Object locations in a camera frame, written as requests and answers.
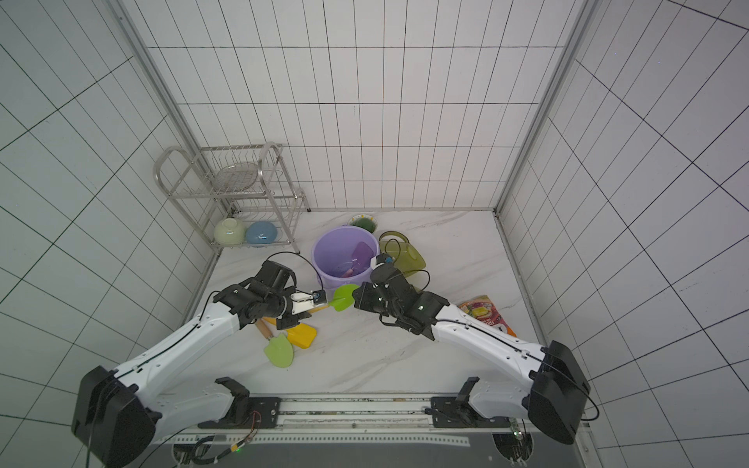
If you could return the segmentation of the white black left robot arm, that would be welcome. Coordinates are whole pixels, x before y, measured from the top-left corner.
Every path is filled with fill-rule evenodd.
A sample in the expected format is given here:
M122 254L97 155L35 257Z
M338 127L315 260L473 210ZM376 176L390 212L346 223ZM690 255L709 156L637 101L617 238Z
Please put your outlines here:
M168 395L179 375L211 348L266 318L289 329L326 302L323 289L304 292L292 269L267 259L259 272L208 299L192 320L135 358L83 376L71 431L106 467L125 467L156 439L200 423L241 428L257 421L249 390L229 376Z

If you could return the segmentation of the purple plastic bucket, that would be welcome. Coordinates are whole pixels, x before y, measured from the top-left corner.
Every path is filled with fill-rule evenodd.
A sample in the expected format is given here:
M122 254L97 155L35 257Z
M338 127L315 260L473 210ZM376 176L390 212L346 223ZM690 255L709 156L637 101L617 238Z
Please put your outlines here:
M317 240L311 252L312 264L327 290L335 290L346 284L360 286L370 281L372 259L370 267L362 274L349 278L341 276L343 267L349 265L351 254L360 242L365 242L372 248L374 257L380 253L378 241L372 233L351 225L336 227Z

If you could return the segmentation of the green shovel yellow handle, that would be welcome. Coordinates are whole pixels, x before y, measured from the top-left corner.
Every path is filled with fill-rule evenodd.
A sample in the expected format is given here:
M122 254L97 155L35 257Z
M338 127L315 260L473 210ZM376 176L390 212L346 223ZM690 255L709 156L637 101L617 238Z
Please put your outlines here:
M327 308L333 308L337 312L343 312L347 308L353 306L355 299L353 293L359 289L358 285L346 284L342 285L333 294L333 298L326 304L318 305L309 310L309 313L315 313L318 311L325 310Z

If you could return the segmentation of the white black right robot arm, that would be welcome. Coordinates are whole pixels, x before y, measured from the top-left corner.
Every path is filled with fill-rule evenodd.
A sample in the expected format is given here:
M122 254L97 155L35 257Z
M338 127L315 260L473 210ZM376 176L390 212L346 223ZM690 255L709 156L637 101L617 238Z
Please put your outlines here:
M379 265L352 297L355 308L378 314L384 325L454 345L506 377L492 382L472 376L458 394L433 398L426 413L435 426L498 427L523 419L558 443L575 442L590 386L566 345L503 333L438 294L418 291L391 263Z

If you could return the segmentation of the green transparent watering can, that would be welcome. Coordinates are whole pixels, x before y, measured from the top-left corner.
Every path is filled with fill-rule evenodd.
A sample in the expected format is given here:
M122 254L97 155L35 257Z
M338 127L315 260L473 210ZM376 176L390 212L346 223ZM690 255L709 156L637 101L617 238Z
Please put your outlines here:
M395 230L384 231L378 237L378 243L380 244L380 250L392 257L395 267L405 277L410 277L425 269L425 259L402 232Z

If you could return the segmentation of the yellow plastic shovel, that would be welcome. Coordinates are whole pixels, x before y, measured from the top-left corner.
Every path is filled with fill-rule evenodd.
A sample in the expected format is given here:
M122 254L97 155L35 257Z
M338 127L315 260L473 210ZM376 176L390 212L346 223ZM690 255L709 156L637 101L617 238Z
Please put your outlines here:
M293 348L298 347L302 349L308 349L317 337L316 329L308 325L297 325L296 327L292 327L292 329L288 329L286 331L278 331L275 328L275 319L263 318L263 321L265 321L269 329L271 329L271 331L275 335L284 335L288 339L288 341L292 343Z

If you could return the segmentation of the light green shovel wooden handle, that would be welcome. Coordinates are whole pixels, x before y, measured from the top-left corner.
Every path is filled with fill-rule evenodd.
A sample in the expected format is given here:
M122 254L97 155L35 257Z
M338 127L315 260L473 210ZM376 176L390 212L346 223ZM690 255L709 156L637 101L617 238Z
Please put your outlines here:
M269 362L281 369L292 366L295 356L292 343L284 335L275 335L263 320L257 320L256 327L267 340L263 353Z

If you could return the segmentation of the purple shovel pink handle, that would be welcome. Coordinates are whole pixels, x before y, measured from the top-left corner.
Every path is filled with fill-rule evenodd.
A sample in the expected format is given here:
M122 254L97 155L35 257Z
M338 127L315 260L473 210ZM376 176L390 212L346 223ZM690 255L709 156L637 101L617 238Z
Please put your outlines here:
M343 267L343 274L341 274L341 276L343 278L349 278L362 274L370 267L371 259L374 256L375 252L367 243L358 243L353 253L351 254L349 265Z

